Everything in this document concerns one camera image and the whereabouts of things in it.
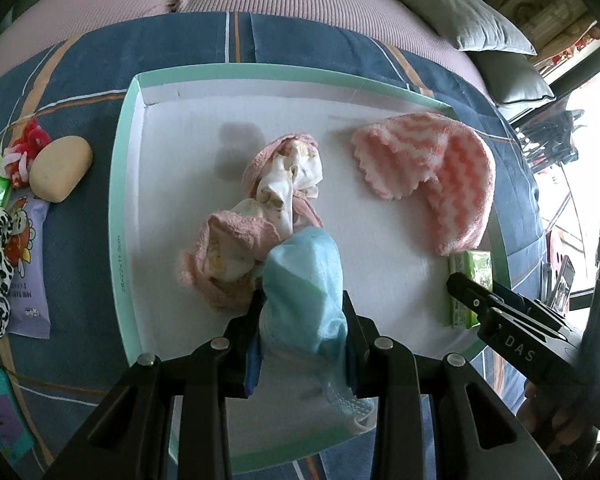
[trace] purple package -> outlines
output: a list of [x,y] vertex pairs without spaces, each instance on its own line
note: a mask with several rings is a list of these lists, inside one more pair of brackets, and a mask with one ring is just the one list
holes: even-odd
[[13,266],[7,332],[49,339],[51,323],[42,273],[42,224],[49,202],[27,187],[11,191],[7,210],[13,217],[11,238],[4,247]]

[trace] white tray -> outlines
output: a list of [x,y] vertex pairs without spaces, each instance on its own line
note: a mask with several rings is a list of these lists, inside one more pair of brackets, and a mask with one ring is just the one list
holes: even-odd
[[[357,313],[415,353],[475,356],[484,347],[476,331],[449,327],[448,265],[431,249],[426,202],[418,192],[392,202],[374,195],[349,143],[363,124],[426,110],[456,118],[416,92],[325,70],[218,64],[136,76],[120,113],[109,197],[114,297],[129,363],[143,351],[163,360],[186,355],[222,334],[230,317],[179,283],[178,256],[194,246],[209,213],[244,197],[240,177],[251,158],[302,131],[319,143],[324,180],[314,205],[338,244]],[[494,214],[488,233],[496,276],[507,285]],[[234,472],[350,438],[317,381],[286,364],[264,362],[256,393],[228,399],[227,413]]]

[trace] screw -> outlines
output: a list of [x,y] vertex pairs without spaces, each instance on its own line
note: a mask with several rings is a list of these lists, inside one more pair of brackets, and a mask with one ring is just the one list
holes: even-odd
[[455,366],[456,368],[464,366],[464,363],[466,362],[466,359],[460,354],[449,354],[446,356],[446,360],[450,365]]
[[381,350],[390,350],[394,347],[394,342],[391,341],[391,339],[389,339],[388,337],[378,337],[374,341],[374,345],[376,346],[376,348],[379,348]]
[[140,354],[138,356],[138,359],[136,359],[136,362],[140,366],[146,366],[146,367],[150,368],[155,364],[155,354],[152,354],[151,352],[144,352],[143,354]]
[[216,337],[211,340],[211,348],[214,350],[226,350],[231,342],[225,337]]

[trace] chevron patterned towel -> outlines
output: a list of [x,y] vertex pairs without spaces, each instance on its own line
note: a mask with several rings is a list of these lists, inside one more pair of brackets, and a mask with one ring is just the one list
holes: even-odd
[[437,254],[478,246],[493,203],[495,162],[474,129],[442,115],[414,113],[363,126],[351,143],[378,196],[399,199],[422,185],[437,219]]

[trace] ribbed pink cushion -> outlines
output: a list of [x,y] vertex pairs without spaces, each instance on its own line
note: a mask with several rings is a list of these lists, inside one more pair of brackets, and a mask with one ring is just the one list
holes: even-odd
[[397,0],[180,0],[178,12],[230,10],[304,18],[365,34],[452,70],[488,95],[464,52],[431,30]]
[[40,0],[0,35],[0,76],[41,50],[97,28],[171,12],[176,0]]

